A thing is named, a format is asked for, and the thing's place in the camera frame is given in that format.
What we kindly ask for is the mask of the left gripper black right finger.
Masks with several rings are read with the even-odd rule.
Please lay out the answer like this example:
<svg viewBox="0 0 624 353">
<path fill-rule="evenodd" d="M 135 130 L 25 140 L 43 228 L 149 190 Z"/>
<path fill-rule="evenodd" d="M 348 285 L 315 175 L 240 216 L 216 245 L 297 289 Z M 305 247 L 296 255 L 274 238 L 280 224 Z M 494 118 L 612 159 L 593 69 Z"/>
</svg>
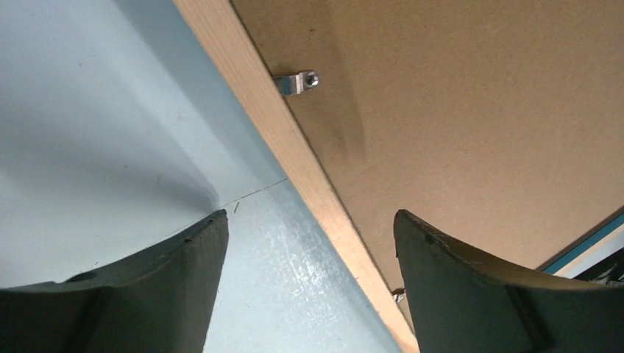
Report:
<svg viewBox="0 0 624 353">
<path fill-rule="evenodd" d="M 623 287 L 501 259 L 407 210 L 397 259 L 422 352 L 621 352 Z"/>
</svg>

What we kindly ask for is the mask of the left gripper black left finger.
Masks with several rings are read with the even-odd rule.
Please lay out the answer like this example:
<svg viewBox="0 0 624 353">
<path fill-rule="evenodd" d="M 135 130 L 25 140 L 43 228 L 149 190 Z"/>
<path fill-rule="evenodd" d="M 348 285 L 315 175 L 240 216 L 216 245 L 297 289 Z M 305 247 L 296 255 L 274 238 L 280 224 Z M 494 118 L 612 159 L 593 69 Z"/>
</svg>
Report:
<svg viewBox="0 0 624 353">
<path fill-rule="evenodd" d="M 225 210 L 65 282 L 1 290 L 3 352 L 201 352 L 229 232 Z"/>
</svg>

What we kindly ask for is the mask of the wooden picture frame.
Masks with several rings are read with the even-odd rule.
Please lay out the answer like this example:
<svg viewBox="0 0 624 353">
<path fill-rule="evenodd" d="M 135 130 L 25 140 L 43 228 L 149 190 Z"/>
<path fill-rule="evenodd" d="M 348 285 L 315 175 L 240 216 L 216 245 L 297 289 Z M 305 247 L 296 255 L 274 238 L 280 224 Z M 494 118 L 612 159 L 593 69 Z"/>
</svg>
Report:
<svg viewBox="0 0 624 353">
<path fill-rule="evenodd" d="M 300 71 L 281 75 L 270 72 L 233 2 L 177 1 L 176 7 L 395 342 L 404 352 L 422 352 L 415 336 L 406 294 L 399 304 L 394 302 L 392 290 L 388 288 L 288 105 L 288 98 L 292 96 L 281 96 L 272 79 L 273 76 L 292 75 Z M 607 241 L 623 230 L 622 216 L 623 206 L 541 267 L 521 266 L 565 279 L 577 279 L 572 268 L 606 248 Z"/>
</svg>

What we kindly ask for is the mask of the brown cardboard backing board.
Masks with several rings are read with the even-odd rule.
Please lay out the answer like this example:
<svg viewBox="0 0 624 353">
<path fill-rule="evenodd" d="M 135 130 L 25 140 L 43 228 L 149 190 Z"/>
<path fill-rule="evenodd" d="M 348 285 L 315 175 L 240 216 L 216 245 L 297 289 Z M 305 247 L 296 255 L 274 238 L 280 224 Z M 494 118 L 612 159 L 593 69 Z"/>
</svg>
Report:
<svg viewBox="0 0 624 353">
<path fill-rule="evenodd" d="M 388 288 L 408 210 L 529 268 L 623 206 L 621 1 L 234 1 Z"/>
</svg>

